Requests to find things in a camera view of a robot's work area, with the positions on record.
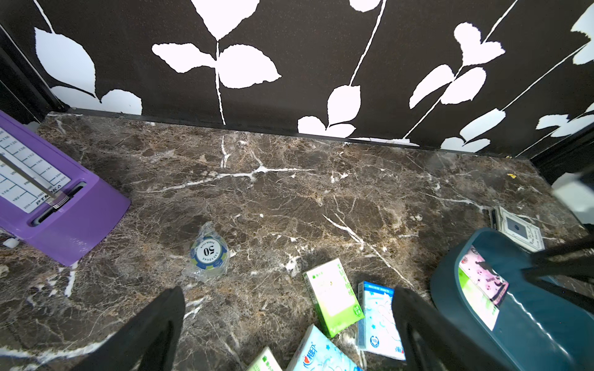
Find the blue tissue pack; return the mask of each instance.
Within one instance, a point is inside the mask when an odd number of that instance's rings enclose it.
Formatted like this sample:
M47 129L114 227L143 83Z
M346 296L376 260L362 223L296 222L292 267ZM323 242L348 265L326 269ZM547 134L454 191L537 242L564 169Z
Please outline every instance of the blue tissue pack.
M394 290L363 281L358 296L365 314L365 319L357 322L359 349L404 361L405 351L392 315Z
M332 344L315 325L311 325L305 332L286 371L306 370L363 371Z

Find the tissue pack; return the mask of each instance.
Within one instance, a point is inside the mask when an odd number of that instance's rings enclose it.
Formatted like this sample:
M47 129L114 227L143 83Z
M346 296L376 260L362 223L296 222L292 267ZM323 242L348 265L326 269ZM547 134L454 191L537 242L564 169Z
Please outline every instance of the tissue pack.
M305 332L286 371L306 370L362 371L315 325L311 325Z
M392 315L394 290L364 281L359 283L358 291L365 319L357 323L357 346L370 353L404 361L405 351Z
M303 277L326 336L333 338L365 317L339 259L319 265Z
M266 347L246 371L283 371L274 359L270 348Z

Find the purple metronome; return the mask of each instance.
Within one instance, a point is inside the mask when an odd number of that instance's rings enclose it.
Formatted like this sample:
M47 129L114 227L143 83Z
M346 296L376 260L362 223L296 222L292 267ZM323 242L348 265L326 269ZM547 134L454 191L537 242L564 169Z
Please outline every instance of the purple metronome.
M72 265L101 242L130 200L0 111L0 228Z

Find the teal plastic container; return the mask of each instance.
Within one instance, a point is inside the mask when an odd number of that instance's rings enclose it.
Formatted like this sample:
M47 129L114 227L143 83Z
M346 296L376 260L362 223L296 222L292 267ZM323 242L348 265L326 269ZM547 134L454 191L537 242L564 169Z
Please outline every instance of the teal plastic container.
M471 246L510 284L493 331L460 288L458 265ZM594 316L528 283L521 269L531 266L529 255L508 237L479 229L441 260L431 297L450 322L512 370L594 370Z

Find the white stem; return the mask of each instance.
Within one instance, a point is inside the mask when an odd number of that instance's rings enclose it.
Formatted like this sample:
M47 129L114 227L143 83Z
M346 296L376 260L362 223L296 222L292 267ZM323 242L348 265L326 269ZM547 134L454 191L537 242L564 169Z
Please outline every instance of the white stem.
M497 20L497 22L495 22L495 24L493 25L493 28L491 29L491 31L489 32L489 34L486 36L485 40L483 40L483 42L485 42L489 36L493 33L493 31L495 31L495 29L497 28L497 26L499 26L499 23L501 23L501 21L503 20L503 18L505 18L505 16L507 15L507 13L510 12L510 10L514 7L514 5L516 4L516 2L518 2L518 0L514 1L513 4L510 5L509 8L507 8L507 10L505 11L505 13L503 13L503 15L501 16L501 18L499 18Z
M458 69L458 72L456 72L456 76L454 76L454 80L455 80L455 79L458 77L458 75L459 75L459 74L460 74L460 72L462 71L462 68L463 68L463 67L464 67L464 66L461 66L461 67L460 67L460 69ZM420 123L421 123L421 122L422 122L422 121L425 119L425 117L427 117L427 116L428 116L428 115L431 113L431 111L433 111L433 109L434 109L434 108L437 106L437 103L439 103L439 102L440 102L440 100L441 100L441 97L442 97L442 96L443 96L443 94L442 94L442 95L440 95L440 97L439 97L439 98L437 99L437 101L436 101L436 102L433 104L433 106L431 106L431 108L429 108L429 111L425 112L425 114L423 115L423 117L421 117L421 119L420 119L420 120L419 120L419 121L418 121L418 122L415 124L415 126L413 126L413 127L412 127L412 129L410 129L410 130L409 130L409 132L408 132L408 133L406 133L406 135L402 137L402 139L406 139L406 137L408 137L408 136L410 135L410 133L412 133L412 131L413 131L413 130L415 130L415 128L416 128L417 126L419 126L419 124L420 124Z
M532 144L530 147L528 147L527 149L523 150L522 152L518 153L516 155L516 157L518 157L519 155L523 154L524 152L526 152L527 150L529 150L530 148L534 147L536 144L540 143L540 141L542 141L544 138L547 138L548 136L550 136L551 134L553 134L555 131L557 131L557 129L551 131L550 133L546 134L544 137L542 137L541 139L537 140L534 144Z
M48 24L48 26L49 26L49 30L50 30L52 33L55 33L55 32L53 31L52 24L49 22L48 16L47 16L47 15L45 15L45 12L43 11L43 9L42 9L41 5L39 5L39 3L37 2L37 0L33 0L33 2L35 3L35 5L37 5L37 9L39 9L39 12L40 12L40 13L41 13L41 15L43 16L43 19L45 19L45 22Z
M217 41L217 61L219 60L219 42ZM219 70L214 67L214 73L216 74L215 82L217 85L217 96L219 97L219 111L221 112L221 118L223 119L223 125L227 125L225 117L223 116L223 102L221 101L220 82L219 82Z
M493 25L493 27L491 28L491 31L489 32L489 34L485 37L485 40L483 40L483 43L486 42L486 40L489 38L489 36L491 36L491 34L493 33L493 31L495 31L495 29L497 28L497 26L499 26L499 23L501 23L501 21L503 20L503 18L506 17L506 15L511 11L511 9L514 7L514 5L516 4L516 2L518 2L518 0L515 0L509 8L507 8L507 10L505 11L505 13L503 13L503 15L497 20L497 22L495 22L495 24ZM460 67L460 69L458 70L458 72L456 73L456 76L454 76L454 80L458 77L458 75L460 74L460 72L462 71L462 67ZM433 106L429 109L429 111L427 111L427 113L421 117L421 120L419 120L419 122L417 122L415 124L415 126L412 127L411 130L409 130L408 133L406 133L405 136L402 137L402 139L406 139L406 137L408 137L410 135L410 133L425 119L425 117L427 117L427 115L433 111L433 109L435 108L435 106L437 105L437 103L439 103L439 101L441 100L441 97L437 100L437 102L435 102L435 104L433 104Z
M373 32L371 33L371 37L369 38L369 41L367 43L367 46L365 47L365 51L363 52L363 54L361 55L361 58L359 59L359 63L357 64L357 68L355 68L355 72L353 72L353 76L350 78L349 86L352 86L353 85L353 80L355 79L355 76L357 75L357 71L359 70L359 67L361 66L361 63L363 62L363 58L365 58L365 55L367 54L367 51L369 50L369 47L371 46L371 42L373 41L373 37L375 36L375 32L377 31L377 28L380 26L381 15L384 14L384 9L385 8L386 8L386 0L383 0L382 3L381 3L380 14L377 16L377 21L375 21L375 27L373 28Z
M524 93L526 93L528 90L530 90L530 88L532 88L534 85L536 85L536 83L538 83L540 80L542 80L543 78L545 78L545 76L547 76L549 73L552 72L552 70L554 70L555 68L559 67L561 64L563 64L563 62L565 62L566 60L568 60L569 58L571 58L575 53L579 52L583 47L585 47L587 45L584 44L581 47L578 47L577 50L575 52L572 52L571 54L569 54L568 56L566 56L565 58L563 58L561 60L561 62L557 63L556 65L554 65L550 70L548 70L543 76L540 76L539 78L536 79L535 82L531 83L530 86L528 86L528 88L526 88L526 90L522 91L520 93L519 96L517 96L514 100L512 100L510 102L510 104L506 105L505 107L503 107L502 111L505 111L509 106L511 106L516 100L518 100L522 95L524 95Z
M582 116L583 116L583 115L585 115L586 113L587 113L587 112L584 112L584 113L582 113L581 115L579 115L579 116L578 116L578 117L576 117L575 119L572 119L571 121L573 121L573 120L576 120L576 119L578 119L578 118L582 117ZM560 129L560 128L557 128L557 129L555 129L555 130L551 131L550 133L546 134L544 137L542 137L541 139L537 140L537 141L536 141L536 142L535 142L533 145L531 145L531 146L530 146L530 147L528 147L527 149L523 150L522 152L518 153L518 154L516 155L516 157L518 157L519 155L523 154L524 152L526 152L526 151L527 151L527 150L529 150L530 148L534 147L534 146L535 146L537 143L539 143L540 141L542 141L544 138L546 138L546 137L548 137L548 136L552 135L552 134L553 134L555 131L557 131L557 130L559 130L559 129Z

